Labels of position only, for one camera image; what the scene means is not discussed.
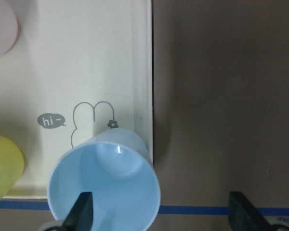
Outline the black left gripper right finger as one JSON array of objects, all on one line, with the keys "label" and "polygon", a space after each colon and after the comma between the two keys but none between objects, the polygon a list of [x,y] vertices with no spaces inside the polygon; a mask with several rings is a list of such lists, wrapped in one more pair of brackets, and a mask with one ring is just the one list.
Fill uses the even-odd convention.
[{"label": "black left gripper right finger", "polygon": [[277,231],[241,192],[229,193],[228,221],[233,231]]}]

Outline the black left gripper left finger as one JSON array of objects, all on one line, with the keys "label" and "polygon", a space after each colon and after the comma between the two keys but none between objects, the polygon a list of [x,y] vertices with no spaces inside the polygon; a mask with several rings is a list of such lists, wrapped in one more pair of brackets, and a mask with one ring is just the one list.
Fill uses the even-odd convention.
[{"label": "black left gripper left finger", "polygon": [[90,231],[93,225],[92,192],[82,192],[65,218],[64,231]]}]

